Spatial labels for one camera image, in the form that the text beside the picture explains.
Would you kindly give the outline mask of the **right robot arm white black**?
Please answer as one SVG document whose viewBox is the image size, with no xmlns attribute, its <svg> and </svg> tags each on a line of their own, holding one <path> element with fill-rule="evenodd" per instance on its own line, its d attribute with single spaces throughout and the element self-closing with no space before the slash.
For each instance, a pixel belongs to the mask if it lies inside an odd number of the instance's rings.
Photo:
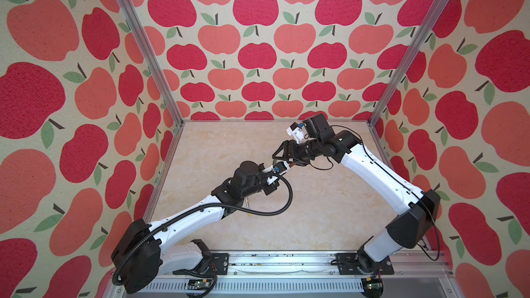
<svg viewBox="0 0 530 298">
<path fill-rule="evenodd" d="M 423 191 L 389 168 L 352 129 L 334 130 L 322 114 L 295 122 L 287 128 L 290 139 L 272 158 L 294 166 L 309 166 L 320 156 L 332 159 L 364 179 L 392 207 L 396 217 L 357 250 L 357 269 L 371 275 L 389 255 L 414 248 L 436 226 L 440 196 L 434 190 Z"/>
</svg>

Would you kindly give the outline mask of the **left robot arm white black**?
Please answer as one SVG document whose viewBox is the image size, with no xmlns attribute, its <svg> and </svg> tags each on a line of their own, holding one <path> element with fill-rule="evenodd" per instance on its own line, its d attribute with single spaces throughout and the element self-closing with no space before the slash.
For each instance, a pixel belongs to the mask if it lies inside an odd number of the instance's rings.
<svg viewBox="0 0 530 298">
<path fill-rule="evenodd" d="M 235 212 L 262 217 L 282 214 L 293 201 L 292 186 L 283 177 L 290 168 L 285 161 L 268 168 L 244 161 L 232 177 L 196 205 L 149 224 L 143 219 L 134 221 L 111 254 L 115 266 L 113 285 L 122 286 L 128 294 L 133 294 L 160 274 L 183 272 L 204 277 L 206 272 L 214 271 L 211 251 L 202 240 L 193 240 L 184 246 L 178 246 L 178 242 Z M 287 187 L 288 199 L 279 210 L 257 211 L 244 207 L 247 197 L 260 192 L 270 195 L 281 183 Z"/>
</svg>

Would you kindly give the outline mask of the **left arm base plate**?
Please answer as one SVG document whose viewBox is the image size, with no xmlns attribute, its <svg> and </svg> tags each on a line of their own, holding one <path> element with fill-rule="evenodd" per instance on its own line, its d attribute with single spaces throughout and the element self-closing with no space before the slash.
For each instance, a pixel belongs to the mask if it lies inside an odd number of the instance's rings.
<svg viewBox="0 0 530 298">
<path fill-rule="evenodd" d="M 229 267 L 228 253 L 213 253 L 207 255 L 191 270 L 176 270 L 174 275 L 198 275 L 200 277 L 213 277 L 214 275 L 227 275 Z"/>
</svg>

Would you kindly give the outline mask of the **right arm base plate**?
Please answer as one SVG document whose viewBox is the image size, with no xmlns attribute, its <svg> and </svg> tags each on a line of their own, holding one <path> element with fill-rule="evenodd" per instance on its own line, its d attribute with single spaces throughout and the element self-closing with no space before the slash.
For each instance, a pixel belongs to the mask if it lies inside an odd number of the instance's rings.
<svg viewBox="0 0 530 298">
<path fill-rule="evenodd" d="M 370 257 L 361 255 L 356 252 L 338 253 L 335 259 L 331 261 L 332 266 L 336 266 L 341 275 L 394 275 L 390 259 L 387 257 L 381 262 L 374 262 Z"/>
</svg>

